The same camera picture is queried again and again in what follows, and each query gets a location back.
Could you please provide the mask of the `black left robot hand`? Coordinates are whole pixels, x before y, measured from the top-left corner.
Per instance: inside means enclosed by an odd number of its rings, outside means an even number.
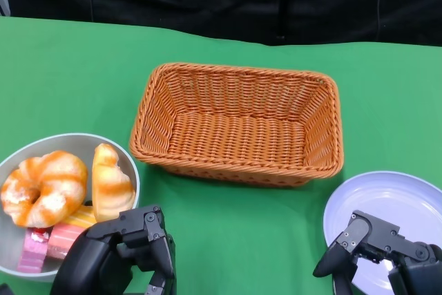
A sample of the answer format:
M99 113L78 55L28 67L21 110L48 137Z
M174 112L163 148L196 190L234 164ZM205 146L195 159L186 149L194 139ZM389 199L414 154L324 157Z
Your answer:
M175 242L153 204L83 231L64 258L51 294L125 294L132 268L152 272L146 294L176 294Z

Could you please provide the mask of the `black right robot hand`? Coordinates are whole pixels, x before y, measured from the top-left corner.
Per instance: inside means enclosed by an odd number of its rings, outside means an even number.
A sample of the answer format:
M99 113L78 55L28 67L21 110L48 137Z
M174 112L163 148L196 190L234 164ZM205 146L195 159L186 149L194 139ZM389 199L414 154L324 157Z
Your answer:
M313 276L332 276L335 294L352 294L351 283L359 258L379 264L392 263L388 279L395 294L441 293L441 248L412 242L399 234L400 227L355 210L348 226L318 261Z

